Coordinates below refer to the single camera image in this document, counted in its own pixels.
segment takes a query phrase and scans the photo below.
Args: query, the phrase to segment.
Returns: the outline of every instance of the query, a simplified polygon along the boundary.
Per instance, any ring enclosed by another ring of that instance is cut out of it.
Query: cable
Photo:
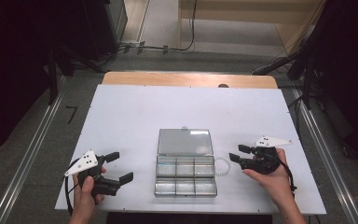
[[[76,159],[74,161],[71,162],[71,164],[68,167],[68,170],[78,161],[79,159]],[[68,176],[65,177],[65,198],[66,198],[66,204],[68,206],[68,212],[69,215],[72,215],[72,213],[74,212],[74,208],[71,205],[71,200],[69,198],[69,193],[71,192],[68,190]]]
[[[270,160],[276,161],[277,158],[270,156],[269,154],[265,154],[265,153],[260,153],[259,155],[263,156],[263,157],[267,157]],[[293,179],[293,174],[290,171],[289,167],[283,162],[281,161],[281,159],[278,158],[279,163],[283,166],[284,170],[286,171],[286,173],[289,175],[289,179],[290,179],[290,190],[292,192],[295,192],[295,190],[297,189],[297,187],[295,186],[295,181]]]
[[[278,86],[278,89],[298,89],[298,90],[305,90],[304,86]]]
[[[110,55],[109,58],[108,58],[104,63],[101,63],[101,64],[99,64],[98,66],[101,67],[101,66],[106,65],[110,60],[113,59],[113,57],[115,57],[115,56],[118,55],[119,53],[123,53],[123,52],[124,52],[124,49],[118,49],[116,53]]]
[[[297,103],[298,101],[300,101],[302,99],[302,96],[297,97],[290,105],[288,105],[287,107],[290,108],[293,104]]]
[[[306,26],[306,27],[309,27],[308,30],[307,30],[307,32],[305,32],[301,37],[299,37],[293,44],[287,46],[284,50],[282,50],[279,54],[277,54],[274,58],[272,58],[272,59],[267,63],[267,65],[262,66],[262,67],[259,67],[259,68],[255,69],[254,71],[252,71],[251,75],[252,75],[255,71],[258,71],[258,70],[260,70],[260,69],[262,69],[262,68],[265,68],[265,67],[270,66],[272,61],[276,60],[276,58],[278,58],[278,56],[280,56],[282,53],[284,53],[285,51],[287,51],[289,48],[291,48],[292,46],[294,46],[295,44],[297,44],[297,43],[308,33],[308,31],[310,30],[310,23],[312,22],[313,18],[315,17],[316,12],[317,12],[317,11],[319,10],[319,8],[321,7],[322,2],[323,2],[323,1],[321,1],[321,2],[319,3],[319,5],[316,7],[315,11],[313,11],[312,16],[310,17],[310,20],[308,21],[307,26]]]
[[[198,2],[198,0],[196,0],[194,2],[193,14],[192,14],[191,24],[190,24],[190,30],[191,30],[191,36],[192,37],[191,37],[191,42],[190,42],[190,44],[188,45],[187,48],[185,48],[185,49],[177,49],[177,48],[162,48],[162,47],[155,47],[155,46],[138,46],[138,47],[130,47],[130,49],[158,49],[158,50],[173,50],[173,51],[187,51],[188,49],[190,49],[191,46],[194,45],[194,38],[195,38],[194,21],[196,19],[196,13],[197,13],[197,2]]]
[[[299,100],[296,103],[295,113],[296,113],[296,130],[297,130],[297,134],[298,134],[298,140],[300,141],[300,143],[302,145],[302,137],[301,137],[301,132],[300,132],[300,119],[298,117],[298,113],[300,111],[300,108],[301,108],[301,100]]]
[[[318,221],[318,223],[321,224],[322,222],[321,222],[321,220],[319,219],[319,217],[318,217],[317,215],[315,215],[315,217],[316,217],[316,220]]]
[[[299,61],[296,61],[296,60],[292,60],[292,59],[289,58],[289,57],[280,57],[280,58],[276,58],[273,63],[276,63],[278,60],[280,60],[280,59],[282,59],[282,58],[287,58],[288,60],[290,60],[291,63],[290,63],[290,64],[287,63],[287,64],[289,64],[290,66],[293,66],[293,63],[295,63],[295,62],[299,62]],[[287,71],[289,71],[290,68],[287,67],[287,64],[284,65],[284,68],[286,68]],[[278,72],[279,74],[284,74],[284,72],[279,71],[278,68],[275,69],[275,71]]]

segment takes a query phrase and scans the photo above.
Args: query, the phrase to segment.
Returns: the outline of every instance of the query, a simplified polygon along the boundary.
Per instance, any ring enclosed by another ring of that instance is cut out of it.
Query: box lid
[[[160,129],[159,156],[206,156],[213,155],[209,130]]]

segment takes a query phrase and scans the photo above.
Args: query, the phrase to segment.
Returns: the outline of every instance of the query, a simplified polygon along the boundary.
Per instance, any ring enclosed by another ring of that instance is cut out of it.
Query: wooden table edge
[[[189,72],[108,72],[102,84],[177,87],[218,87],[226,84],[230,88],[278,89],[275,78],[271,76]]]

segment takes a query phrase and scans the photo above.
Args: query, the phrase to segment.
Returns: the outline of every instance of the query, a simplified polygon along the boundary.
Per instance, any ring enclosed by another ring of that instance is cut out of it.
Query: gray floor
[[[273,60],[274,53],[268,55],[245,51],[241,54],[227,52],[184,54],[169,51],[163,54],[161,51],[144,50],[143,53],[137,54],[136,50],[131,50],[125,54],[118,54],[103,68],[112,71],[201,71],[249,74]],[[279,71],[285,73],[286,69],[281,68]],[[285,74],[274,72],[272,75],[276,77],[280,86],[291,84]],[[64,223],[69,220],[66,211],[56,211],[54,206],[62,184],[62,174],[71,160],[93,94],[96,86],[102,82],[103,74],[97,74],[88,69],[78,70],[74,77],[66,77],[66,80],[67,84],[63,90],[60,106],[8,215],[7,223]],[[291,89],[282,88],[282,92],[287,103],[295,99]],[[0,147],[0,200],[48,109],[48,94],[49,92],[46,91],[35,102],[9,139]],[[73,109],[66,108],[67,106],[78,108],[74,119],[69,124]],[[350,160],[342,154],[340,141],[333,127],[314,102],[312,102],[312,111],[317,117],[330,151],[358,206],[358,160]],[[320,220],[322,223],[348,223],[321,157],[310,137],[310,131],[301,116],[300,118],[303,148],[315,181],[320,186],[319,191],[327,210],[327,215],[320,216]],[[105,218],[105,212],[98,212],[93,223],[104,223]],[[315,217],[311,217],[310,220],[310,223],[317,223]],[[279,216],[274,217],[274,223],[281,223]]]
[[[195,20],[197,52],[285,56],[282,41],[274,24],[241,21]],[[181,48],[191,42],[189,20],[182,20]],[[150,0],[141,41],[146,45],[178,47],[178,3],[171,0]]]

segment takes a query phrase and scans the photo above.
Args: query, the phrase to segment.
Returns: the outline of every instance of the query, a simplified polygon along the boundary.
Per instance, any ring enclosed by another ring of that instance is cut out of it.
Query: wrist
[[[305,224],[305,219],[297,206],[293,195],[287,197],[285,201],[275,203],[281,213],[284,224]]]
[[[74,213],[71,216],[71,220],[69,221],[70,224],[89,224],[90,219],[85,218],[81,214],[78,214],[74,211]]]
[[[288,203],[296,203],[293,193],[289,188],[268,190],[269,197],[277,206],[284,206]]]

